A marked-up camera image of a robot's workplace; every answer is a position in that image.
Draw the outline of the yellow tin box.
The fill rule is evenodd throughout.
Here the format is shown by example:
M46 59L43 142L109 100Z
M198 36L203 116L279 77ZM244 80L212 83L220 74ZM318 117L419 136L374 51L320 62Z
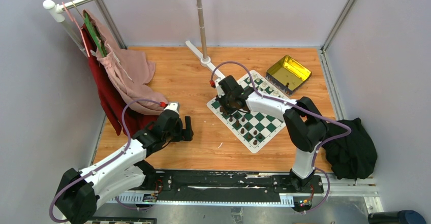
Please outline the yellow tin box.
M273 64L265 74L265 78L285 95L294 94L311 77L312 72L293 59L285 55Z

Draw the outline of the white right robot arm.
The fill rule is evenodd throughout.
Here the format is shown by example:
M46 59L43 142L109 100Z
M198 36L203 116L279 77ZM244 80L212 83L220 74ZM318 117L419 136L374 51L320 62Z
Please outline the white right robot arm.
M216 100L222 112L233 115L236 111L258 112L285 123L289 137L296 147L295 162L290 170L290 185L296 192L309 188L315 174L314 157L317 145L328 131L327 123L311 99L290 100L261 92L254 82L243 88L231 76L210 80L217 90Z

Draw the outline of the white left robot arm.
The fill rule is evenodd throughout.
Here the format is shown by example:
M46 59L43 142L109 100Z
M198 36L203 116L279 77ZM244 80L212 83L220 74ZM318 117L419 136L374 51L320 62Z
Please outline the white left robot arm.
M161 188L155 168L146 161L170 142L192 141L190 116L181 119L176 109L165 109L156 121L132 135L120 149L79 171L70 168L60 181L53 207L70 223L85 223L109 200L132 188Z

